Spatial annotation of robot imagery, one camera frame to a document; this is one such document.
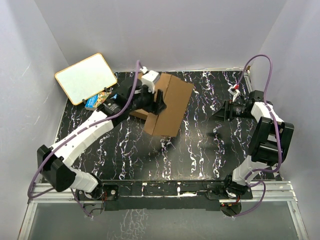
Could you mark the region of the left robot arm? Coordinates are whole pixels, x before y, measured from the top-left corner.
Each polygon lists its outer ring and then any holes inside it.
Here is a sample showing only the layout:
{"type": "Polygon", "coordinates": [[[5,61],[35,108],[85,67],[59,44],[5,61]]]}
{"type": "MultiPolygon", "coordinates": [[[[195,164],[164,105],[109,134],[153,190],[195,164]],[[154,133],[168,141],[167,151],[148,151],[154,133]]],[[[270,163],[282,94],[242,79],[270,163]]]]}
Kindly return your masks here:
{"type": "Polygon", "coordinates": [[[131,112],[142,109],[157,116],[167,107],[161,89],[151,93],[144,84],[132,90],[131,86],[120,87],[70,135],[37,150],[39,172],[54,190],[83,191],[93,200],[103,195],[103,182],[93,173],[73,168],[75,160],[102,135],[126,120],[131,112]]]}

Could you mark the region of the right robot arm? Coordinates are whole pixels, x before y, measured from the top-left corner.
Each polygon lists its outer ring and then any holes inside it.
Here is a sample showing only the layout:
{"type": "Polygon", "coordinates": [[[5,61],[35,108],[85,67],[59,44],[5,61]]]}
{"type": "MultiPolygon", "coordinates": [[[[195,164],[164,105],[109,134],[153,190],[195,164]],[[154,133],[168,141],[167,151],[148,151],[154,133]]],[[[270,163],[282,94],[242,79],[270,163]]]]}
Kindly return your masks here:
{"type": "Polygon", "coordinates": [[[225,100],[211,117],[218,122],[230,122],[235,118],[254,119],[257,122],[245,160],[223,181],[223,194],[230,199],[244,195],[252,179],[260,172],[281,166],[294,133],[294,125],[276,114],[272,102],[264,99],[264,92],[254,90],[248,99],[240,93],[236,96],[240,98],[239,102],[225,100]]]}

